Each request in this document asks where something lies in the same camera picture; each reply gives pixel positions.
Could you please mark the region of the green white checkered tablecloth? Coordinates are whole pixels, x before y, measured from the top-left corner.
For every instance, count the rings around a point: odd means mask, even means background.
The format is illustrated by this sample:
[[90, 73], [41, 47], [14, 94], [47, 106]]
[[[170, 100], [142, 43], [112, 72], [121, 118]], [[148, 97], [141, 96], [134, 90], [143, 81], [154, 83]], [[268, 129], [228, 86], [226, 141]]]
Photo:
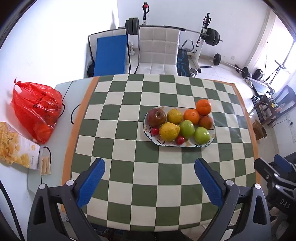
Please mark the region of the green white checkered tablecloth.
[[[92, 78], [77, 108], [65, 154], [62, 182], [75, 179], [96, 158], [105, 172], [86, 207], [89, 221], [123, 230], [179, 230], [210, 220], [210, 203], [195, 175], [204, 158], [224, 179], [255, 183], [257, 146], [234, 84], [173, 75]], [[216, 135], [208, 147], [166, 147], [152, 142], [144, 123], [157, 106], [212, 105]]]

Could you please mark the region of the red plastic bag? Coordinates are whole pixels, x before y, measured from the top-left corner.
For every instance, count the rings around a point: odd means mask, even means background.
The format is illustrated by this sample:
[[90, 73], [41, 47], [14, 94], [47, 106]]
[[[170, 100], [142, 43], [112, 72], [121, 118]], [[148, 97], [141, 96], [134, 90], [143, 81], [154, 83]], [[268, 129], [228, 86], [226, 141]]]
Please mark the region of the red plastic bag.
[[22, 126], [39, 144], [52, 135], [62, 111], [62, 95], [48, 85], [14, 81], [12, 105]]

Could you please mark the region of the barbell on floor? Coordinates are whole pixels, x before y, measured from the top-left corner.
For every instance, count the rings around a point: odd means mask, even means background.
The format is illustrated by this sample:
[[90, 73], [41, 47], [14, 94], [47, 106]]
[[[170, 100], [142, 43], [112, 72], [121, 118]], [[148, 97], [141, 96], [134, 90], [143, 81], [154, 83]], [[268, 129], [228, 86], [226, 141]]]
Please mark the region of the barbell on floor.
[[218, 65], [220, 65], [220, 63], [222, 63], [222, 64], [226, 64], [226, 65], [228, 65], [228, 66], [234, 68], [235, 70], [239, 71], [239, 72], [241, 73], [241, 76], [242, 76], [244, 79], [247, 79], [247, 78], [250, 76], [250, 72], [249, 72], [249, 70], [248, 70], [247, 67], [240, 68], [240, 67], [238, 67], [237, 65], [232, 65], [232, 64], [230, 64], [230, 63], [228, 63], [228, 62], [225, 62], [225, 61], [223, 61], [223, 60], [221, 59], [221, 55], [220, 55], [219, 53], [216, 53], [216, 54], [214, 55], [214, 57], [213, 57], [213, 64], [214, 64], [215, 66], [218, 66]]

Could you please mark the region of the dark red-brown round fruit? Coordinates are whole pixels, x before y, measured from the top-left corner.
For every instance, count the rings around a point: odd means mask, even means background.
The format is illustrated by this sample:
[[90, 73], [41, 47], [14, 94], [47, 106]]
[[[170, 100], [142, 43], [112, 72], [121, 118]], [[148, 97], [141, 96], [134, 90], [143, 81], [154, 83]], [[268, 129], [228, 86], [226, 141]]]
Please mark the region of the dark red-brown round fruit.
[[210, 130], [213, 126], [213, 119], [209, 116], [202, 116], [199, 120], [199, 126]]

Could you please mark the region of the oval floral ceramic plate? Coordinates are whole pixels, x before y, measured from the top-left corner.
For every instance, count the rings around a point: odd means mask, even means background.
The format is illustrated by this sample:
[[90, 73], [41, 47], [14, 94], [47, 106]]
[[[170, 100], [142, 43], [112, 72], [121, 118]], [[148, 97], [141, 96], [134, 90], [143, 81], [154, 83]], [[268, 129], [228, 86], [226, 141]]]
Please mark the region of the oval floral ceramic plate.
[[190, 137], [189, 139], [186, 139], [186, 141], [181, 145], [177, 145], [176, 141], [172, 141], [172, 142], [163, 141], [163, 139], [160, 137], [160, 135], [154, 136], [152, 134], [152, 127], [151, 127], [151, 125], [148, 124], [147, 116], [148, 116], [148, 113], [146, 113], [145, 117], [144, 117], [144, 134], [149, 138], [150, 141], [152, 141], [154, 144], [156, 144], [158, 146], [183, 147], [183, 148], [200, 147], [201, 148], [201, 147], [209, 146], [212, 142], [214, 142], [216, 140], [215, 125], [212, 125], [212, 128], [208, 130], [208, 132], [210, 134], [210, 140], [202, 145], [198, 144], [195, 141], [194, 136]]

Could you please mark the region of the cherry tomato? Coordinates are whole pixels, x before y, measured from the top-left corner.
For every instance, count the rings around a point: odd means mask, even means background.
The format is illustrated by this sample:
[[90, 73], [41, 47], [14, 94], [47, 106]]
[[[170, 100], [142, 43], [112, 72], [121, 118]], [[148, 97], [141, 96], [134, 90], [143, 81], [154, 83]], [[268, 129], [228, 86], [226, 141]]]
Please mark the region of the cherry tomato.
[[176, 138], [176, 144], [177, 145], [182, 145], [182, 144], [184, 144], [185, 141], [186, 141], [186, 139], [184, 137], [182, 137], [182, 136], [178, 136]]
[[158, 136], [159, 135], [159, 128], [153, 127], [152, 130], [151, 130], [151, 134], [153, 136]]

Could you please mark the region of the green apple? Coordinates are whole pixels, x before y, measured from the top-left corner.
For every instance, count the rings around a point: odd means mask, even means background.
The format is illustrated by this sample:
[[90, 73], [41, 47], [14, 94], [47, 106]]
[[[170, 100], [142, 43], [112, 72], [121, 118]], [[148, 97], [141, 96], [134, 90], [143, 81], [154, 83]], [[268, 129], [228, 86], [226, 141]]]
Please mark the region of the green apple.
[[195, 127], [190, 120], [184, 120], [180, 123], [180, 135], [184, 138], [190, 138], [195, 132]]
[[203, 145], [210, 141], [211, 136], [208, 130], [204, 127], [198, 127], [194, 133], [194, 139], [197, 144]]

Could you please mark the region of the pear-shaped yellow lemon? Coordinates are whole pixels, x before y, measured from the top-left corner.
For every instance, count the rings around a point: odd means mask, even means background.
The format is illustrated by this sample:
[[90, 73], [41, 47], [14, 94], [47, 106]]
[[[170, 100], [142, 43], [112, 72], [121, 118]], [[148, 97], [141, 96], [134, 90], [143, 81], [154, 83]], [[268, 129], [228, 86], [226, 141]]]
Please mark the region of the pear-shaped yellow lemon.
[[159, 135], [165, 142], [174, 141], [179, 135], [180, 127], [174, 123], [166, 122], [159, 128]]

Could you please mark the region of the black blue bag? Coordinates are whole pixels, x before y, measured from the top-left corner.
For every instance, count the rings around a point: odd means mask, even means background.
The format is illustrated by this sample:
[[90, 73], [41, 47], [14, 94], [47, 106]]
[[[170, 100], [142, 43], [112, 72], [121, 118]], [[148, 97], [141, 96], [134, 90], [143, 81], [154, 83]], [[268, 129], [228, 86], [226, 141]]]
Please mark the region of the black blue bag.
[[177, 72], [179, 76], [190, 76], [189, 59], [186, 50], [178, 49]]

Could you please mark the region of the yellow snack box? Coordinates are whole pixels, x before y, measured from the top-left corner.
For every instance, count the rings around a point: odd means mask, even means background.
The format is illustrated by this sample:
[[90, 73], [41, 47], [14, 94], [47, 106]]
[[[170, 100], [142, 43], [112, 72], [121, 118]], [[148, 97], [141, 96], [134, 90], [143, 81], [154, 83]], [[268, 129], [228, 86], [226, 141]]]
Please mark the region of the yellow snack box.
[[40, 146], [19, 134], [7, 122], [1, 122], [1, 160], [12, 165], [17, 163], [36, 170]]

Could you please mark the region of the orange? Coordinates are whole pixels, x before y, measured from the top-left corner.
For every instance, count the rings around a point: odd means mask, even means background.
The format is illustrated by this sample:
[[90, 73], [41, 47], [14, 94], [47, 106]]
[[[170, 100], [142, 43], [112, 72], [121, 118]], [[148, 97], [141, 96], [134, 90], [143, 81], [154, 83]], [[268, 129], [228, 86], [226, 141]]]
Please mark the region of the orange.
[[200, 99], [196, 102], [196, 110], [200, 115], [206, 116], [212, 111], [211, 103], [207, 99]]
[[183, 119], [191, 121], [193, 125], [198, 125], [200, 114], [196, 109], [187, 109], [183, 114]]

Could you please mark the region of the small wooden stool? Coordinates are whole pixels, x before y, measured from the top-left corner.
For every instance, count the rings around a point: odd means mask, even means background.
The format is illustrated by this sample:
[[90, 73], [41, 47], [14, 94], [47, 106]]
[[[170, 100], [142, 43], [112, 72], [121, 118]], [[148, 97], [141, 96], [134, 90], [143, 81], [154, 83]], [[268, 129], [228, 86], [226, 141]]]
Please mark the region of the small wooden stool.
[[261, 123], [258, 120], [255, 120], [255, 122], [252, 124], [252, 127], [257, 141], [261, 138], [267, 137], [265, 128], [261, 125]]

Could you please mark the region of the dark red apple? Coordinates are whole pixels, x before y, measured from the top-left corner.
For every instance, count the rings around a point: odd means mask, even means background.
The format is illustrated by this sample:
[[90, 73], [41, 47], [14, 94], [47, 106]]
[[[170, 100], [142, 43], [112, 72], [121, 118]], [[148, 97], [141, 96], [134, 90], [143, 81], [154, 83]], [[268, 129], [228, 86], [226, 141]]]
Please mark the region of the dark red apple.
[[166, 114], [160, 108], [153, 108], [147, 114], [147, 122], [153, 128], [160, 126], [166, 122]]

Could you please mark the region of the round yellow lemon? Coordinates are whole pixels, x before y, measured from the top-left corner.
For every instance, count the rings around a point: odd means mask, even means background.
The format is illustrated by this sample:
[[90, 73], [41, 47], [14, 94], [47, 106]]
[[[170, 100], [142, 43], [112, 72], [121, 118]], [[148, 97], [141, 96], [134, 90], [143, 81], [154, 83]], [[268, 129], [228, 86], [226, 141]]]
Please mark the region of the round yellow lemon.
[[183, 120], [183, 114], [177, 109], [171, 109], [166, 115], [168, 122], [179, 125]]

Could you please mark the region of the blue-seated chair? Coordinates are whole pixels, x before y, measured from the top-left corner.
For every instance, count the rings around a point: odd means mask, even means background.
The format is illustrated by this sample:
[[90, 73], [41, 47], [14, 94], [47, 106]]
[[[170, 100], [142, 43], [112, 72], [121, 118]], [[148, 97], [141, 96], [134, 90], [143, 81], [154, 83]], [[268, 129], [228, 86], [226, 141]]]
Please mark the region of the blue-seated chair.
[[88, 36], [92, 63], [88, 76], [130, 73], [130, 54], [126, 29], [103, 31]]

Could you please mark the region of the small paper packet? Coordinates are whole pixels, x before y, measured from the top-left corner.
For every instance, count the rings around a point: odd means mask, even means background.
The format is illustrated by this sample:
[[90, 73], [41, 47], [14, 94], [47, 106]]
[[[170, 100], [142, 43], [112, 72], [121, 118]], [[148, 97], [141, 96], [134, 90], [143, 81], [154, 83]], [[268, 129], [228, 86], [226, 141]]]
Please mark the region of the small paper packet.
[[41, 161], [41, 175], [50, 175], [51, 174], [51, 168], [50, 168], [50, 157], [42, 157]]

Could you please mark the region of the white padded chair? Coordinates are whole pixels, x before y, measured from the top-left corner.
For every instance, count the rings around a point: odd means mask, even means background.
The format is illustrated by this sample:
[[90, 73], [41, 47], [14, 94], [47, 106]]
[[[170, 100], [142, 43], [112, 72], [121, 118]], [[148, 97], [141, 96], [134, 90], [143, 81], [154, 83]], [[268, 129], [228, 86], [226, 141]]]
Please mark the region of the white padded chair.
[[138, 33], [136, 74], [178, 75], [177, 56], [180, 30], [142, 26]]

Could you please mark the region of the white weight bench rack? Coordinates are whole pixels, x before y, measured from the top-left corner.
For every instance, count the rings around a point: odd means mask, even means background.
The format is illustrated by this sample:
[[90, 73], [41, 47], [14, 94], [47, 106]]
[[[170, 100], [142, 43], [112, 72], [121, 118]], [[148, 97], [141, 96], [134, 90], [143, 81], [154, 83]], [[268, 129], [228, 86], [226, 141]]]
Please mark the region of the white weight bench rack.
[[191, 32], [191, 33], [199, 34], [199, 37], [198, 37], [196, 43], [194, 43], [191, 39], [187, 39], [180, 47], [180, 49], [183, 49], [184, 45], [188, 41], [192, 43], [192, 49], [187, 51], [187, 55], [192, 60], [194, 66], [195, 66], [196, 73], [201, 73], [202, 68], [208, 68], [208, 66], [200, 66], [198, 64], [198, 60], [201, 55], [201, 51], [202, 51], [203, 44], [205, 42], [205, 38], [207, 36], [208, 25], [210, 24], [210, 22], [211, 22], [210, 13], [207, 13], [207, 15], [203, 19], [203, 25], [202, 25], [200, 32], [181, 28], [181, 31], [183, 31], [183, 32]]

